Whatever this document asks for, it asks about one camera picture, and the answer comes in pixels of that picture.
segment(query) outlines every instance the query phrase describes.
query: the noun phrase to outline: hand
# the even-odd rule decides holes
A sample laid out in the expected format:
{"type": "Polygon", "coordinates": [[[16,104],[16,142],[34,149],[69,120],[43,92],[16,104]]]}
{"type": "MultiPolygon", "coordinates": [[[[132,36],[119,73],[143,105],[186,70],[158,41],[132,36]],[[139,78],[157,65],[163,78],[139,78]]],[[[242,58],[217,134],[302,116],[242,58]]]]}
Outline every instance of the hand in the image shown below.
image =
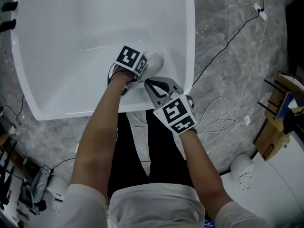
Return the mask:
{"type": "Polygon", "coordinates": [[[125,81],[126,83],[130,82],[133,80],[135,73],[133,73],[132,71],[125,69],[122,66],[119,66],[119,68],[117,70],[115,70],[115,75],[112,77],[112,80],[115,78],[119,78],[120,80],[125,81]]]}

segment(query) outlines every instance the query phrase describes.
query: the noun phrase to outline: white shirt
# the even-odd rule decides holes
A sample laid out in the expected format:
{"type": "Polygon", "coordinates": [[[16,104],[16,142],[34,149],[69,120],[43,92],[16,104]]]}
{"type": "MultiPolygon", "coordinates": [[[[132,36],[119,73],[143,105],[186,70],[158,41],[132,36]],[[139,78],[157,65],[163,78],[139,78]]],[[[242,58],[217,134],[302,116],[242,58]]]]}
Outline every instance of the white shirt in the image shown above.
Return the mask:
{"type": "MultiPolygon", "coordinates": [[[[107,206],[103,195],[88,186],[72,184],[63,202],[56,228],[106,228],[107,206]]],[[[113,228],[201,228],[204,207],[189,186],[151,183],[116,191],[110,202],[113,228]]],[[[268,228],[265,220],[236,202],[222,207],[216,228],[268,228]]]]}

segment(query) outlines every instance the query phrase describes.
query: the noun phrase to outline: power strip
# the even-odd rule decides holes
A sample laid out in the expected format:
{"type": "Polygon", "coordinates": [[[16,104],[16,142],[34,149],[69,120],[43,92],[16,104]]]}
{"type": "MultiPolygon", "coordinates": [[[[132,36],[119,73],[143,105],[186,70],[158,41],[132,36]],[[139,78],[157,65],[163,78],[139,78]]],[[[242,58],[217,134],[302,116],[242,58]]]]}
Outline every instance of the power strip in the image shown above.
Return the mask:
{"type": "Polygon", "coordinates": [[[259,17],[260,17],[262,20],[264,20],[264,21],[267,20],[267,14],[265,13],[265,11],[259,13],[259,11],[261,11],[262,8],[261,8],[261,6],[260,6],[257,2],[255,2],[255,3],[253,4],[252,8],[253,8],[253,10],[259,15],[259,17]]]}

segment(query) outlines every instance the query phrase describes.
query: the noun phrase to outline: white sponge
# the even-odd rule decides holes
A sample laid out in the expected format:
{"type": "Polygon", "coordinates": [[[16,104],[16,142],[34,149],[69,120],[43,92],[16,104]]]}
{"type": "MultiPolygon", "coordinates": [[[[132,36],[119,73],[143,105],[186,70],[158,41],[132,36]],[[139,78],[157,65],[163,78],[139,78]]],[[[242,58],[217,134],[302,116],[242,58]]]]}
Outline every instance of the white sponge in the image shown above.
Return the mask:
{"type": "Polygon", "coordinates": [[[148,78],[155,77],[163,67],[163,57],[158,53],[153,53],[148,56],[148,66],[146,67],[143,76],[139,82],[144,82],[148,78]]]}

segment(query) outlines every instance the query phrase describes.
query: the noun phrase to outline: gray marble floor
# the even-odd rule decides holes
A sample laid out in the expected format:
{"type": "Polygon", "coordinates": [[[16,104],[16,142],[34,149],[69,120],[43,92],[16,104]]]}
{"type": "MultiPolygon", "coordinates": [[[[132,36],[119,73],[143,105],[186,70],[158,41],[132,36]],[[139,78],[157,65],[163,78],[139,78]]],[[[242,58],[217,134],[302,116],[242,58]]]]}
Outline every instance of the gray marble floor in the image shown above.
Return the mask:
{"type": "MultiPolygon", "coordinates": [[[[229,39],[248,18],[254,16],[252,0],[195,0],[196,10],[196,55],[195,78],[208,62],[226,46],[229,39]]],[[[254,150],[252,140],[259,130],[264,111],[257,101],[269,95],[270,88],[263,83],[265,78],[276,75],[279,69],[286,67],[286,24],[285,7],[291,0],[265,0],[268,22],[256,63],[248,83],[246,81],[253,66],[261,41],[265,22],[254,19],[249,22],[204,72],[191,91],[195,101],[195,113],[200,120],[211,102],[219,96],[229,101],[231,119],[242,120],[249,114],[251,125],[237,125],[222,133],[211,136],[199,134],[199,138],[210,158],[219,171],[229,168],[233,159],[242,152],[250,154],[254,150]]],[[[1,15],[1,21],[8,15],[1,15]]],[[[15,112],[21,107],[23,96],[10,46],[10,34],[0,34],[0,105],[10,105],[15,112]]],[[[219,118],[225,119],[229,105],[219,99],[206,112],[198,131],[219,118]]],[[[144,113],[136,112],[138,118],[145,121],[144,113]]],[[[18,126],[14,115],[5,110],[5,115],[18,127],[14,136],[18,140],[18,151],[39,165],[53,167],[62,160],[75,157],[75,147],[88,121],[88,117],[65,120],[37,121],[24,101],[20,115],[22,125],[18,126]]],[[[143,126],[128,114],[131,125],[143,126]]],[[[222,123],[210,127],[217,130],[222,123]]],[[[235,122],[229,122],[226,128],[235,122]]],[[[146,129],[133,128],[133,136],[138,154],[142,161],[149,160],[146,129]]],[[[177,146],[182,151],[179,139],[177,146]]],[[[68,161],[55,169],[55,174],[69,181],[74,161],[68,161]]]]}

